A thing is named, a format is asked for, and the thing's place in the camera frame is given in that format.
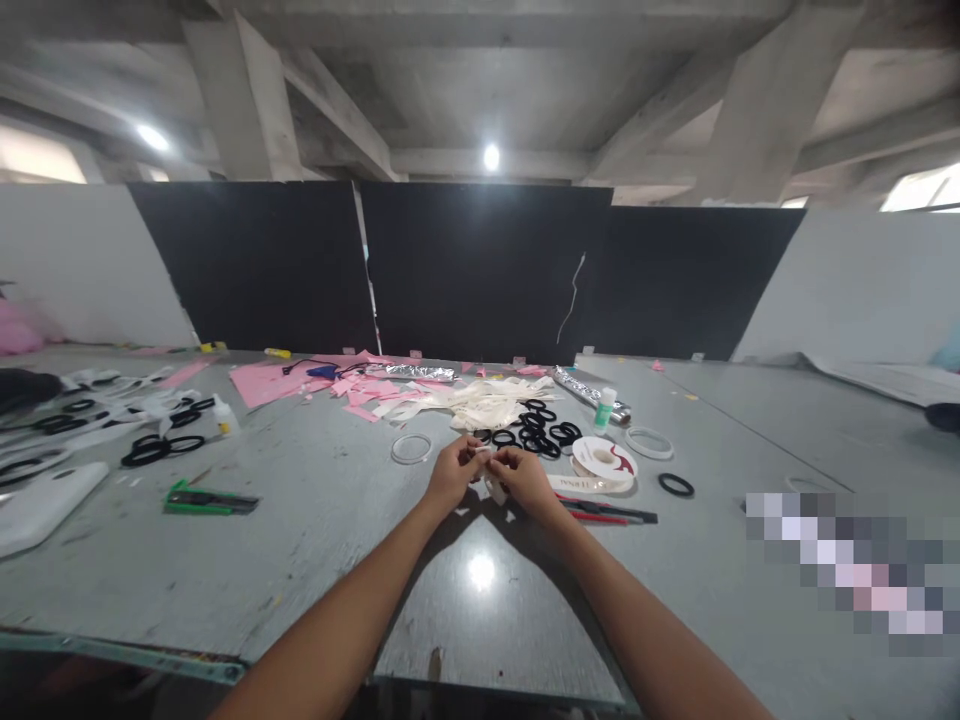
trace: glue bottle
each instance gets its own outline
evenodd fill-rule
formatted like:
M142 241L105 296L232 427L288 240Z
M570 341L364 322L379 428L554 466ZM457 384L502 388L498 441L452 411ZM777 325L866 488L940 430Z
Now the glue bottle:
M597 405L597 415L593 419L593 434L603 435L607 432L610 422L610 413L613 404L617 401L617 391L613 388L604 388L600 391L600 404Z
M240 431L240 423L237 422L237 416L233 414L233 408L221 400L216 393L213 394L213 416L217 419L217 427L220 428L220 434L224 437L236 435Z

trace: green utility knife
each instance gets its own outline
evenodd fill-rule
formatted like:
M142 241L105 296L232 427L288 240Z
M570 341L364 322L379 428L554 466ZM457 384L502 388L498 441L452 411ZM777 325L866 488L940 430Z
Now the green utility knife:
M170 488L163 509L171 513L199 515L249 515L259 503L260 498L192 488L184 478Z

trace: pixelated area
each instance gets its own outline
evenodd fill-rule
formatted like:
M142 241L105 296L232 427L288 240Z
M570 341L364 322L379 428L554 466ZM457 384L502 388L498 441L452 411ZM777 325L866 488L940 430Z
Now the pixelated area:
M955 654L960 642L941 640L960 637L960 543L925 537L929 527L884 506L853 494L752 493L747 533L763 541L765 560L799 564L802 586L852 613L854 633L889 636L896 654Z

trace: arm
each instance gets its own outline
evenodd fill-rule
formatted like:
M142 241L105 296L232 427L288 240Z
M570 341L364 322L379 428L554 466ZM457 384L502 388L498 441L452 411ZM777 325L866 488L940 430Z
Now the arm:
M359 565L284 633L212 718L338 718L370 671L427 540L486 458L462 437L444 448L423 499Z
M504 448L490 470L559 547L645 714L772 720L730 668L567 512L535 455Z

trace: hand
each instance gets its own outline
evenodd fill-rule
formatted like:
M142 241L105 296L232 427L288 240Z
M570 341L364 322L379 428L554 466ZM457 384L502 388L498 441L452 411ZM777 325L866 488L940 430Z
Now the hand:
M482 445L477 438L464 435L437 455L437 464L423 499L434 502L444 516L463 500L467 485L479 479L490 456L486 451L477 452L476 448Z
M540 459L533 453L503 448L491 458L487 467L537 522L546 523L557 510L566 514L550 487Z

